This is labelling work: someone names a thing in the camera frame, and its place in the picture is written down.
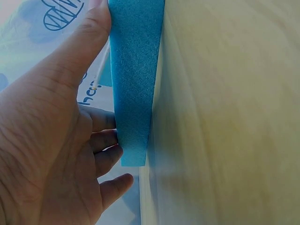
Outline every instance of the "printed logo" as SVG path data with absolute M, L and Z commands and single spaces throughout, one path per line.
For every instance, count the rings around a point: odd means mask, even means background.
M 41 0 L 50 9 L 44 16 L 44 26 L 58 31 L 67 27 L 81 12 L 83 0 Z

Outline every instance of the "knuckle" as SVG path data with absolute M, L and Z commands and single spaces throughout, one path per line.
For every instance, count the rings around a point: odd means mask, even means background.
M 95 11 L 91 10 L 90 12 L 88 12 L 79 30 L 92 35 L 106 34 L 108 36 L 108 29 L 98 18 L 100 18 L 100 16 Z

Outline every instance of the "fingernail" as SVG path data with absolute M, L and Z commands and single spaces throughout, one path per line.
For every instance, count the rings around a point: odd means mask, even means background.
M 107 0 L 90 0 L 89 9 L 106 6 Z

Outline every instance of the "finger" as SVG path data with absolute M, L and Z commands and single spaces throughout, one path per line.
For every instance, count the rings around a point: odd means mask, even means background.
M 133 184 L 133 176 L 124 174 L 114 180 L 100 184 L 103 210 L 106 210 L 118 198 L 125 194 Z
M 116 119 L 113 112 L 79 105 L 80 110 L 88 113 L 93 120 L 93 132 L 116 128 Z
M 95 154 L 96 176 L 101 177 L 107 174 L 123 155 L 123 149 L 112 146 L 105 151 Z
M 92 134 L 90 137 L 90 146 L 94 153 L 103 151 L 117 143 L 118 138 L 116 130 L 103 130 L 99 133 Z
M 57 79 L 72 81 L 77 88 L 82 76 L 106 44 L 111 29 L 107 0 L 94 2 L 97 4 L 93 6 L 99 6 L 89 10 L 75 32 L 45 59 L 52 70 L 60 71 Z

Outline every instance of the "blue foam strip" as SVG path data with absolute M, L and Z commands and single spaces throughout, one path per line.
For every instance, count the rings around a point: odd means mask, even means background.
M 164 0 L 109 0 L 111 70 L 122 166 L 144 166 Z
M 112 73 L 111 73 L 111 60 L 110 57 L 108 57 L 102 75 L 100 77 L 99 84 L 101 86 L 106 86 L 106 87 L 112 87 Z

